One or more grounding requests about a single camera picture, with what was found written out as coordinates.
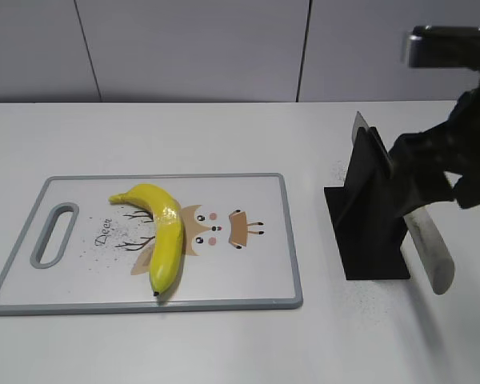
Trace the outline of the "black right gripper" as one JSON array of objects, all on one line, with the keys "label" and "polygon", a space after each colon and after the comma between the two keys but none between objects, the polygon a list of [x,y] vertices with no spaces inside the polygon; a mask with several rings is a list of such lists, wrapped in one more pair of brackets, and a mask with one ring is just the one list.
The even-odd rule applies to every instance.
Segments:
[{"label": "black right gripper", "polygon": [[[461,94],[448,119],[421,133],[402,134],[390,152],[395,215],[455,199],[462,209],[480,205],[480,80]],[[459,179],[453,187],[445,171]]]}]

